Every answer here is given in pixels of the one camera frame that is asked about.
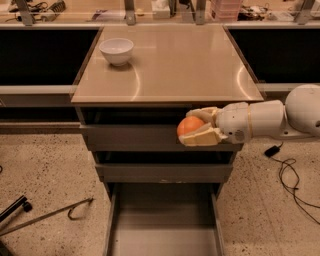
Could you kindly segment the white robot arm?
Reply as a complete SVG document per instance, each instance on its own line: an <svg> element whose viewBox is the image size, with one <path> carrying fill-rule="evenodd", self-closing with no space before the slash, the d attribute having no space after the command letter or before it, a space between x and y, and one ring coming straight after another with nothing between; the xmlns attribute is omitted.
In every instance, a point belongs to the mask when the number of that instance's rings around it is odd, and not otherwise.
<svg viewBox="0 0 320 256"><path fill-rule="evenodd" d="M242 144L255 137L296 140L320 137L320 86L305 84L284 101L232 103L223 108L191 110L179 123L178 139L185 146Z"/></svg>

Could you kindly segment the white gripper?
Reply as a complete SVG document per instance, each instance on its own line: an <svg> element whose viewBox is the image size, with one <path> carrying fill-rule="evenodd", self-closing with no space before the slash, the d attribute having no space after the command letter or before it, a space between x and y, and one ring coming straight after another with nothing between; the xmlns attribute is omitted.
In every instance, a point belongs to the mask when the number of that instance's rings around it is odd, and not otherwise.
<svg viewBox="0 0 320 256"><path fill-rule="evenodd" d="M246 102L229 104L221 110L218 107L193 109L186 116L195 116L207 124L180 135L178 139L185 146L215 146L224 139L232 144L241 144L251 139L249 104Z"/></svg>

